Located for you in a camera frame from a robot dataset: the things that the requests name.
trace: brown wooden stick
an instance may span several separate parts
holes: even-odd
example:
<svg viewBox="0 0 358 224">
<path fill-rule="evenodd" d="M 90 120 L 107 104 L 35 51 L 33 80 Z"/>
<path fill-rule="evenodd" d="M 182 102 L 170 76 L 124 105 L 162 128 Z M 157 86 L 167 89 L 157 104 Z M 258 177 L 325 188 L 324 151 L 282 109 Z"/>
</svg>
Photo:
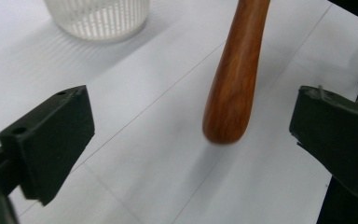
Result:
<svg viewBox="0 0 358 224">
<path fill-rule="evenodd" d="M 268 9 L 269 0 L 238 3 L 205 107 L 203 131 L 211 142 L 236 142 L 246 130 Z"/>
</svg>

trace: ribbed plastic cup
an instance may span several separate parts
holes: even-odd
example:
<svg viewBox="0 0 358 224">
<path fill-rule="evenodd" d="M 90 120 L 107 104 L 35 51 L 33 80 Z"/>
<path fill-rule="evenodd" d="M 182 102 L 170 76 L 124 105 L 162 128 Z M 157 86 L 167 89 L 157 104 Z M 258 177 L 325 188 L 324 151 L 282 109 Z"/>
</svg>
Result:
<svg viewBox="0 0 358 224">
<path fill-rule="evenodd" d="M 120 41 L 145 24 L 150 0 L 45 0 L 55 22 L 67 33 L 94 41 Z"/>
</svg>

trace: white table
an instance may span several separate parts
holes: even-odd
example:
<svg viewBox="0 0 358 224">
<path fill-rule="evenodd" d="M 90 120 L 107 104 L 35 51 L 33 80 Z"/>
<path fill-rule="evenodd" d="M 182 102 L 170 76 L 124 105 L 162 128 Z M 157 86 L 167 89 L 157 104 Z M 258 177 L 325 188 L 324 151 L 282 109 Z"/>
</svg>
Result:
<svg viewBox="0 0 358 224">
<path fill-rule="evenodd" d="M 21 223 L 316 223 L 331 175 L 288 132 L 301 85 L 354 100 L 358 18 L 325 0 L 272 0 L 245 136 L 215 146 L 203 108 L 235 0 L 152 0 L 118 44 L 72 38 L 43 1 L 0 1 L 0 131 L 87 85 L 96 134 L 56 199 Z"/>
</svg>

